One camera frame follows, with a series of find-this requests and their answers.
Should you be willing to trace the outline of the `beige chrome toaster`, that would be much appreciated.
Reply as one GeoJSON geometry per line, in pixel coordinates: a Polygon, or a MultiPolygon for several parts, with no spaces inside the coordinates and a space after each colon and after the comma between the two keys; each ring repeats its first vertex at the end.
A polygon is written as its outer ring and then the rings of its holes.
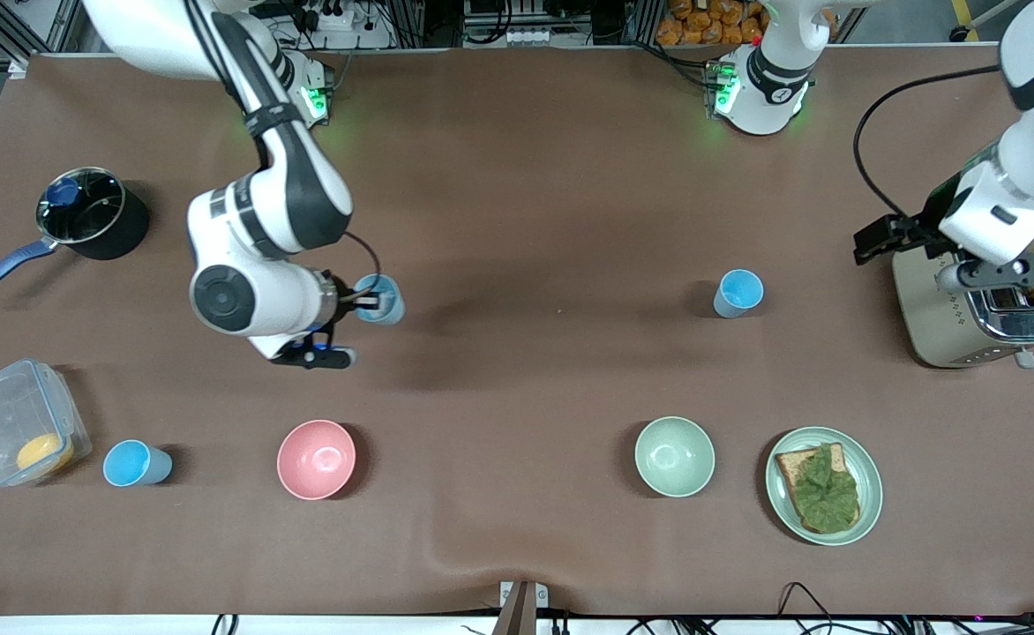
{"type": "Polygon", "coordinates": [[[927,258],[925,248],[892,258],[902,318],[925,365],[969,369],[1010,356],[1034,366],[1034,288],[944,288],[938,281],[960,264],[955,253],[927,258]]]}

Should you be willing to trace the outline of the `clear plastic food container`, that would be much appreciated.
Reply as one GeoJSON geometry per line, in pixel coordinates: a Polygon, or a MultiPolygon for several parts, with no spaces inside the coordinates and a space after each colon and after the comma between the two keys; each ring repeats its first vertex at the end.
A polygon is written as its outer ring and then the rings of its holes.
{"type": "Polygon", "coordinates": [[[42,362],[20,359],[0,370],[0,488],[33,485],[63,468],[49,473],[17,468],[22,445],[45,433],[73,442],[75,452],[69,465],[91,451],[88,431],[63,375],[42,362]]]}

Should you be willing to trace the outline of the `bag of orange buns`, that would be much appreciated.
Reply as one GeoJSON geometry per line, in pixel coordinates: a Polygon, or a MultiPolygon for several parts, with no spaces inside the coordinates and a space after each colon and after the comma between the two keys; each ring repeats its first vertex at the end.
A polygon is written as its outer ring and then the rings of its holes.
{"type": "Polygon", "coordinates": [[[665,0],[655,41],[662,47],[758,44],[774,13],[756,0],[665,0]]]}

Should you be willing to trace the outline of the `plain blue cup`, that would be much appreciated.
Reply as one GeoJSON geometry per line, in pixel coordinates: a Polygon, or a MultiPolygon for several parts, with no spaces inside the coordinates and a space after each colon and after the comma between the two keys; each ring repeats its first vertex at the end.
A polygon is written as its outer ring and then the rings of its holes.
{"type": "Polygon", "coordinates": [[[714,313],[719,318],[742,318],[762,302],[764,290],[758,274],[746,269],[727,271],[714,293],[714,313]]]}
{"type": "Polygon", "coordinates": [[[102,475],[109,485],[127,488],[158,485],[165,482],[173,470],[173,459],[168,452],[138,439],[125,439],[111,447],[102,475]]]}

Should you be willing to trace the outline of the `brown table cloth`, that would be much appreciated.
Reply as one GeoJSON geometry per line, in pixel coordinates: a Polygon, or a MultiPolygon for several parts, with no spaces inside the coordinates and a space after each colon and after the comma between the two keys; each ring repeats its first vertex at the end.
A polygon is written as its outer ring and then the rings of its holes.
{"type": "Polygon", "coordinates": [[[63,375],[91,441],[0,488],[0,615],[446,612],[518,579],[585,614],[767,614],[792,581],[837,615],[1034,610],[1034,369],[917,364],[888,261],[852,258],[885,210],[853,167],[861,114],[994,60],[831,49],[797,119],[756,139],[638,49],[357,56],[317,141],[407,314],[339,325],[348,370],[273,365],[191,310],[186,208],[258,165],[217,84],[34,60],[0,95],[0,260],[70,169],[121,178],[150,226],[125,258],[61,248],[0,281],[0,370],[63,375]],[[734,269],[764,297],[719,318],[734,269]],[[714,442],[695,496],[635,470],[666,415],[714,442]],[[276,473],[308,421],[358,452],[323,501],[276,473]],[[807,426],[879,470],[851,545],[797,537],[764,494],[807,426]],[[168,452],[165,482],[109,485],[125,439],[168,452]]]}

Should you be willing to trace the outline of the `orange round food piece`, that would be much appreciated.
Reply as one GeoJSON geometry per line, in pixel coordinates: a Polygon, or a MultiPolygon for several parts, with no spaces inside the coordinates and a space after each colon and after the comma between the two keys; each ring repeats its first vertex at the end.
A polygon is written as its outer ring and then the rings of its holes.
{"type": "Polygon", "coordinates": [[[29,439],[19,450],[16,465],[19,471],[42,470],[45,473],[69,465],[74,457],[74,445],[68,437],[45,433],[29,439]]]}

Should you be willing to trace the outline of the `blue cup with white paper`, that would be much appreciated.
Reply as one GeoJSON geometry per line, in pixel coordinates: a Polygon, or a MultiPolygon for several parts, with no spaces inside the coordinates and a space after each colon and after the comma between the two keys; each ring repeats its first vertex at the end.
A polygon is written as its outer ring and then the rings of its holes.
{"type": "Polygon", "coordinates": [[[392,277],[387,276],[387,274],[372,273],[360,278],[353,289],[365,288],[369,284],[381,284],[384,289],[384,293],[381,294],[383,312],[379,315],[359,314],[355,312],[356,318],[367,323],[375,323],[375,325],[391,326],[399,323],[401,318],[404,318],[405,313],[407,313],[407,305],[405,305],[403,297],[401,297],[399,285],[393,281],[392,277]]]}

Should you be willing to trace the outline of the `pale green plate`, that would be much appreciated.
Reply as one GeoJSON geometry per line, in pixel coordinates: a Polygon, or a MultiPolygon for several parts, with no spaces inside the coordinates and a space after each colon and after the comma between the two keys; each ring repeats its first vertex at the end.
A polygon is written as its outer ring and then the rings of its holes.
{"type": "Polygon", "coordinates": [[[788,431],[776,442],[764,467],[763,488],[776,517],[787,530],[813,545],[833,547],[851,545],[866,537],[879,521],[884,495],[879,470],[864,447],[842,431],[821,426],[788,431]],[[850,526],[837,532],[809,527],[789,488],[794,480],[791,476],[808,459],[816,457],[822,446],[828,449],[828,467],[850,474],[856,483],[857,511],[850,526]]]}

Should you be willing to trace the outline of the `pale green bowl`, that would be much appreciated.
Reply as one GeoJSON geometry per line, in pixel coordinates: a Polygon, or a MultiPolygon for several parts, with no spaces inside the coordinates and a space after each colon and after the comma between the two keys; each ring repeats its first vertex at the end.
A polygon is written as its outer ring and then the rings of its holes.
{"type": "Polygon", "coordinates": [[[635,470],[653,493],[695,496],[709,485],[717,467],[714,442],[697,423],[666,415],[646,423],[635,439],[635,470]]]}

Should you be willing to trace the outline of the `pink bowl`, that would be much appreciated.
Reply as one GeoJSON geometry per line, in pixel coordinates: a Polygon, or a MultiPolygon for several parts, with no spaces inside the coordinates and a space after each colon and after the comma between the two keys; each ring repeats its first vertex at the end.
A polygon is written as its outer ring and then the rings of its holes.
{"type": "Polygon", "coordinates": [[[308,421],[291,430],[276,453],[282,487],[300,501],[323,501],[340,493],[356,468],[358,452],[337,422],[308,421]]]}

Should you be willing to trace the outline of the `white power strip with plugs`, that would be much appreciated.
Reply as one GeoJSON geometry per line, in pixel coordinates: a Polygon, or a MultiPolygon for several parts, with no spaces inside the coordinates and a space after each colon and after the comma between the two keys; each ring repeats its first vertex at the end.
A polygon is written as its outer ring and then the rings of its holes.
{"type": "Polygon", "coordinates": [[[352,32],[363,21],[351,0],[286,0],[302,34],[352,32]]]}

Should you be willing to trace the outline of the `glass pot lid blue knob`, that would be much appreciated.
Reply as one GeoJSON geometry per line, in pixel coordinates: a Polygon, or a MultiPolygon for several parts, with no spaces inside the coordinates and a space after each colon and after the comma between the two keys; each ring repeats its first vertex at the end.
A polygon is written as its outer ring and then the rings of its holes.
{"type": "Polygon", "coordinates": [[[45,186],[34,220],[55,242],[81,243],[114,224],[125,198],[125,186],[104,168],[71,169],[45,186]]]}

